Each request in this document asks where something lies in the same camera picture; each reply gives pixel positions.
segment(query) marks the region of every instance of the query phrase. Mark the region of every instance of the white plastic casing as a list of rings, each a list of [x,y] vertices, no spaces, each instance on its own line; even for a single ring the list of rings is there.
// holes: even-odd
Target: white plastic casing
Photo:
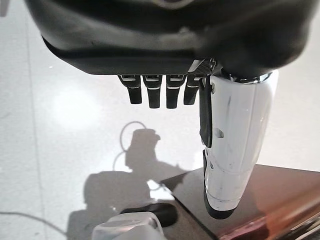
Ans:
[[[147,238],[151,235],[158,238]],[[107,222],[96,226],[92,232],[92,240],[165,240],[163,235],[164,232],[156,215],[152,212],[133,212],[111,217]]]
[[[212,76],[212,147],[205,149],[205,188],[217,211],[235,209],[262,147],[278,82],[278,71],[260,83]]]

